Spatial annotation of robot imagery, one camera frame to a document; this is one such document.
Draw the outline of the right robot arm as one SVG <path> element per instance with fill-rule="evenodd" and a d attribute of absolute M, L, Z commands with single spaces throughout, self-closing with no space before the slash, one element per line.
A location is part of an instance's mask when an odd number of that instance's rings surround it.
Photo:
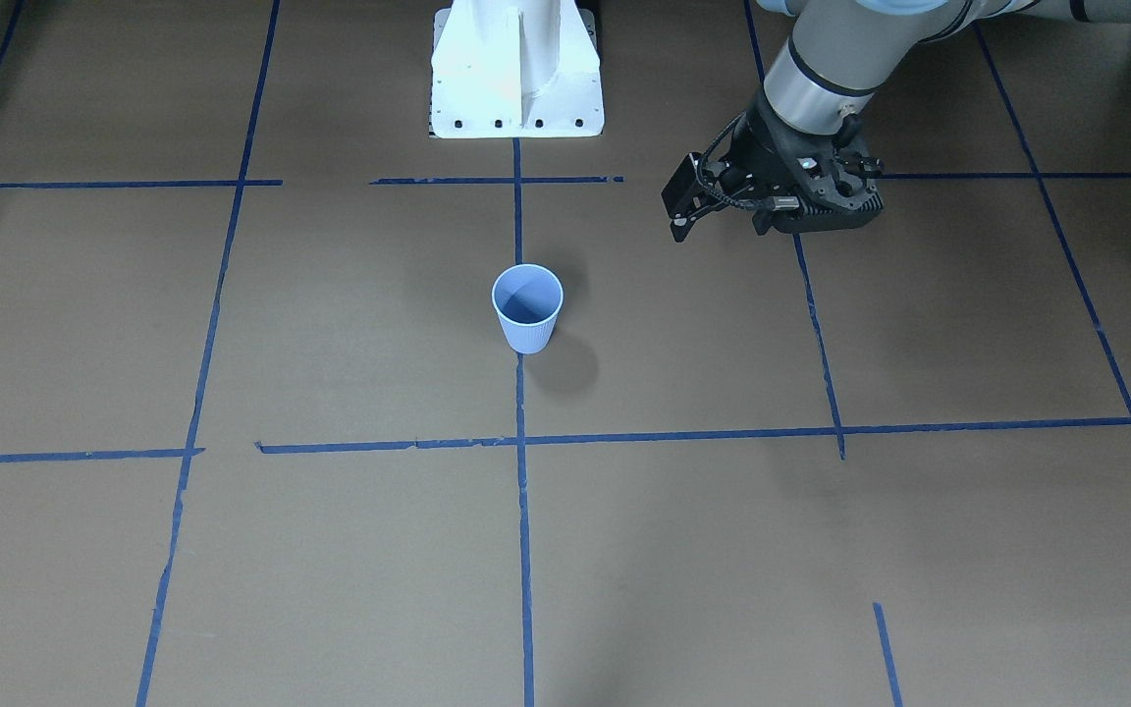
<path fill-rule="evenodd" d="M 772 1 L 794 18 L 748 107 L 682 159 L 661 196 L 675 242 L 706 215 L 751 215 L 759 236 L 865 227 L 883 213 L 883 161 L 863 109 L 910 50 L 1020 14 L 1131 26 L 1131 1 Z M 717 144 L 726 143 L 719 152 Z"/>

